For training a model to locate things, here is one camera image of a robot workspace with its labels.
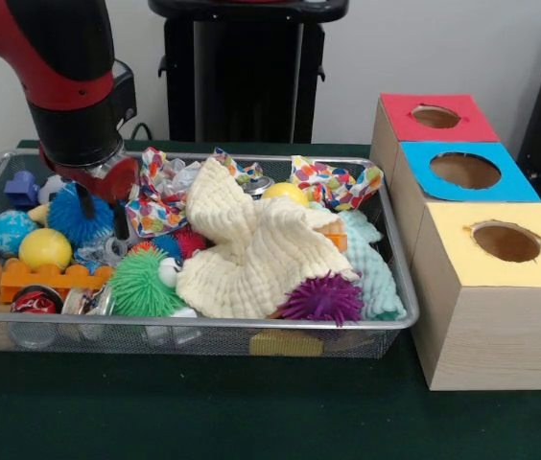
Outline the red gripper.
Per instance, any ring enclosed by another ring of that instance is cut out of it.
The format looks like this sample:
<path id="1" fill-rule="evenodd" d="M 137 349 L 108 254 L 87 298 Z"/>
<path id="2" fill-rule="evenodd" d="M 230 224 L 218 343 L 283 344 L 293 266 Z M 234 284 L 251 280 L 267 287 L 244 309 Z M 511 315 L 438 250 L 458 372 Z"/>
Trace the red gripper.
<path id="1" fill-rule="evenodd" d="M 129 238 L 129 221 L 124 204 L 119 200 L 129 197 L 130 190 L 138 182 L 138 161 L 127 155 L 124 145 L 104 163 L 84 168 L 68 168 L 52 162 L 39 147 L 39 154 L 48 168 L 75 184 L 82 213 L 86 219 L 95 217 L 93 196 L 113 203 L 113 228 L 118 240 Z"/>

